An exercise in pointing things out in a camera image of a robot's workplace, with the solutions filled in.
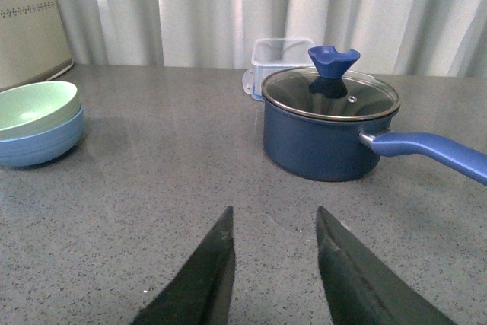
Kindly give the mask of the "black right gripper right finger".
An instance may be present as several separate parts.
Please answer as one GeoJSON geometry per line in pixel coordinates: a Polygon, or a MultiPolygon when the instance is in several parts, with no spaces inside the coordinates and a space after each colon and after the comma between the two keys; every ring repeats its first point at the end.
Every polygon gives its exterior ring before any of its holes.
{"type": "Polygon", "coordinates": [[[325,208],[317,210],[318,265],[334,324],[452,324],[325,208]]]}

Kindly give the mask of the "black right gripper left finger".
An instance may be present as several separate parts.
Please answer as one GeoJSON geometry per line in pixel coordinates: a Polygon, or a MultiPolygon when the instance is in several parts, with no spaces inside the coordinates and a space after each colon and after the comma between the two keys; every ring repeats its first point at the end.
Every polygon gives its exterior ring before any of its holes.
{"type": "Polygon", "coordinates": [[[134,324],[226,324],[236,269],[233,213],[228,206],[164,290],[134,324]]]}

